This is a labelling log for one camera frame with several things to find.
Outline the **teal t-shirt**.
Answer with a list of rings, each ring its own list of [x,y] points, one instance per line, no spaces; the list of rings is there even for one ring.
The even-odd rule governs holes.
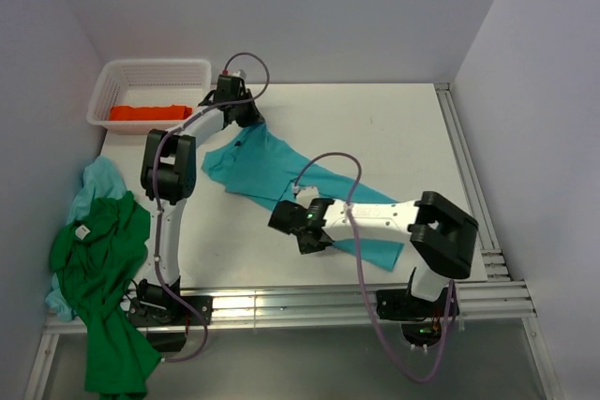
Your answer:
[[[269,211],[280,200],[294,200],[293,183],[309,159],[286,141],[275,137],[266,125],[244,128],[226,145],[207,152],[201,169],[225,191],[250,199]],[[345,200],[354,179],[313,164],[299,186],[314,186],[322,197]],[[359,203],[393,203],[384,194],[360,184],[352,193]],[[376,241],[360,232],[361,258],[392,272],[404,244]]]

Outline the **white perforated plastic basket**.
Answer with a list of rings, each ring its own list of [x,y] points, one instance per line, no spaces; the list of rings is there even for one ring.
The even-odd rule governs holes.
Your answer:
[[[212,68],[205,59],[119,59],[106,64],[88,104],[86,120],[111,132],[143,135],[168,129],[175,119],[112,120],[115,107],[185,106],[195,109],[211,88]]]

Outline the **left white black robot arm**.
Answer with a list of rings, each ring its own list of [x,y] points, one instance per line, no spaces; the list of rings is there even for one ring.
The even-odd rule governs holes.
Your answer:
[[[182,124],[147,134],[141,184],[152,202],[150,236],[136,293],[159,323],[172,324],[183,312],[179,237],[184,208],[196,185],[197,149],[231,124],[248,127],[262,121],[246,87],[245,73],[224,70],[217,78],[217,87]]]

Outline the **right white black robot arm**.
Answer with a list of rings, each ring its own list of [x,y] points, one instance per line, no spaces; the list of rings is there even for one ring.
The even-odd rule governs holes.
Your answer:
[[[471,276],[477,221],[434,191],[402,203],[352,203],[314,198],[309,203],[282,200],[268,222],[296,238],[311,254],[342,241],[409,244],[419,255],[406,305],[415,315],[433,309],[451,280]]]

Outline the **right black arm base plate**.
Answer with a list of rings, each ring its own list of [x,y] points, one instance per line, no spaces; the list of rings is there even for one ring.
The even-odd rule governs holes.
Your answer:
[[[420,321],[442,316],[445,311],[448,288],[435,302],[413,297],[408,289],[379,289],[375,292],[376,313],[380,319],[392,321]]]

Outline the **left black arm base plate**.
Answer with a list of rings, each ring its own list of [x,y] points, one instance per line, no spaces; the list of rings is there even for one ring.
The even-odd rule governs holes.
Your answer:
[[[171,355],[184,348],[193,327],[209,325],[213,312],[211,296],[190,296],[186,298],[202,317],[199,319],[188,308],[175,302],[173,312],[140,303],[137,299],[129,306],[126,316],[137,329],[142,330],[154,349]]]

